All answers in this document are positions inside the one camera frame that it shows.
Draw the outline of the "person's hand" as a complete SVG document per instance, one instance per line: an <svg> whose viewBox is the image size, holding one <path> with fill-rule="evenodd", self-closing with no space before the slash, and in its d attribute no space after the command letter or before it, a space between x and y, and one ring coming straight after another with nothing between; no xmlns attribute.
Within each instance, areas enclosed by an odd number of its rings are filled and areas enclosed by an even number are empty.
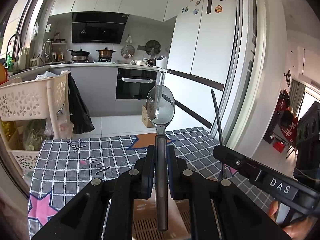
<svg viewBox="0 0 320 240"><path fill-rule="evenodd" d="M268 208L267 215L276 222L291 239L307 239L318 226L318 218L299 215L289 207L274 200Z"/></svg>

